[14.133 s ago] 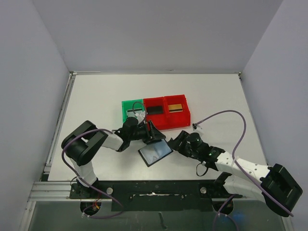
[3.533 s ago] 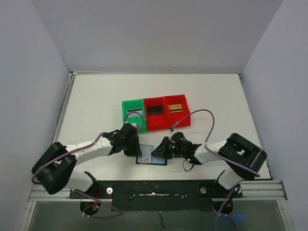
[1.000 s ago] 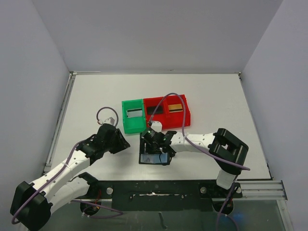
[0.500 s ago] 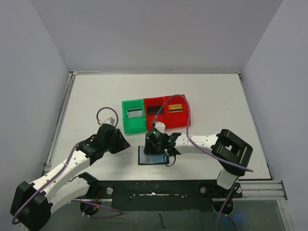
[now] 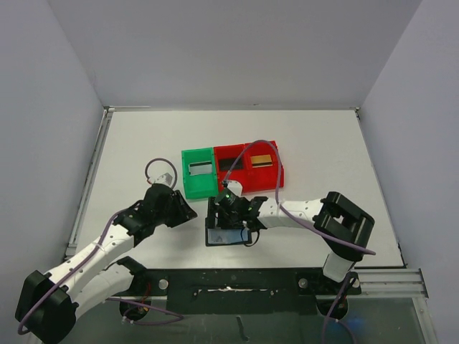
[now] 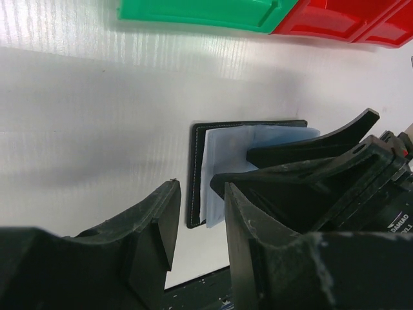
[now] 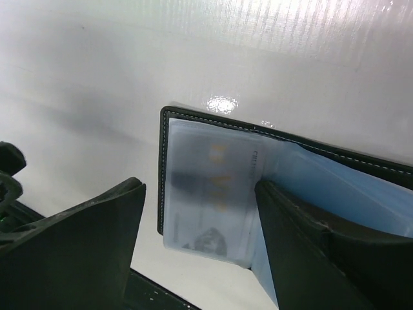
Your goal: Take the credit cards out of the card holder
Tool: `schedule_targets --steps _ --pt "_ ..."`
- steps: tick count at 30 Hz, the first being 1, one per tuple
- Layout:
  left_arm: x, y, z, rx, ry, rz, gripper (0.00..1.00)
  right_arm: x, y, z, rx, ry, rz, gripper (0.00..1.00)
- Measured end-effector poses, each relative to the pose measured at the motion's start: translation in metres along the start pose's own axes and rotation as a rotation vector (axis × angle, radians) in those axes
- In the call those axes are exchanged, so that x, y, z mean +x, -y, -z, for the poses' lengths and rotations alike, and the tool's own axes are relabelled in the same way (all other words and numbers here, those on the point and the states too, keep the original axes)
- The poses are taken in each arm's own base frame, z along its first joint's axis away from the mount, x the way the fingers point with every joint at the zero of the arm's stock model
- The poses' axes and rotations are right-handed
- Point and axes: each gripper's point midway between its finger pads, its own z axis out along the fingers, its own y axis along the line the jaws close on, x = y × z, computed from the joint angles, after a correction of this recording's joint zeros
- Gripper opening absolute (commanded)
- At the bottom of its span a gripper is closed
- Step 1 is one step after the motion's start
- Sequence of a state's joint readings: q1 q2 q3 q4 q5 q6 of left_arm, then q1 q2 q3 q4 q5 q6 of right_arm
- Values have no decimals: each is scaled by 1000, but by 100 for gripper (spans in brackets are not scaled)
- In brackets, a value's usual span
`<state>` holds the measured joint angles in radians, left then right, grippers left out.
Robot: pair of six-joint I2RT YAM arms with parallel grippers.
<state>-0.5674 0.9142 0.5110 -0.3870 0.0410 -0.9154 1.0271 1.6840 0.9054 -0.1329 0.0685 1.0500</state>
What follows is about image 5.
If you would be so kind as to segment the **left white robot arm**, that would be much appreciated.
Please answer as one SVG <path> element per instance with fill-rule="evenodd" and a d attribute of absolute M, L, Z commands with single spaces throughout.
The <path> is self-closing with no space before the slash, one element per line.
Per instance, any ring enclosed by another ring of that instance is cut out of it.
<path fill-rule="evenodd" d="M 34 270 L 26 277 L 15 311 L 18 334 L 60 342 L 76 322 L 77 295 L 104 268 L 157 227 L 174 228 L 196 217 L 180 191 L 152 184 L 143 199 L 114 213 L 101 235 L 67 262 L 46 273 Z"/>

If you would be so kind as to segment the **silver credit card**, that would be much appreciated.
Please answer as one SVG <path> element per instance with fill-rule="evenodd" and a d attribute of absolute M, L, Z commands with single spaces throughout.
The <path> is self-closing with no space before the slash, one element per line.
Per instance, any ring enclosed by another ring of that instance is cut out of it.
<path fill-rule="evenodd" d="M 189 175 L 198 176 L 211 174 L 213 170 L 213 165 L 211 161 L 202 161 L 189 164 Z"/>

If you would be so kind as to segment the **black VIP credit card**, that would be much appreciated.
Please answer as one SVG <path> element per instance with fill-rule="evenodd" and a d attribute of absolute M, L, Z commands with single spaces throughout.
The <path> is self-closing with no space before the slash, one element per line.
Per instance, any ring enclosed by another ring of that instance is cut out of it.
<path fill-rule="evenodd" d="M 221 158 L 218 160 L 218 165 L 219 165 L 219 169 L 220 171 L 228 171 L 229 169 L 231 169 L 231 166 L 233 165 L 233 163 L 236 161 L 236 158 Z M 237 161 L 237 163 L 233 166 L 233 171 L 234 170 L 243 170 L 244 169 L 244 166 L 243 166 L 243 160 L 242 159 L 239 159 Z"/>

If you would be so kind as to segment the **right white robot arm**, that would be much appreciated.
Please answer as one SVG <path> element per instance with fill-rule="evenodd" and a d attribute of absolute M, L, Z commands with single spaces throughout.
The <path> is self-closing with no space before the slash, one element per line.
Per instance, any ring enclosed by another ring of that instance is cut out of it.
<path fill-rule="evenodd" d="M 319 235 L 330 248 L 323 275 L 343 282 L 346 275 L 366 255 L 375 221 L 344 195 L 330 191 L 312 201 L 281 201 L 267 196 L 247 199 L 228 188 L 210 197 L 205 219 L 206 245 L 251 245 L 253 234 L 278 227 L 300 228 Z"/>

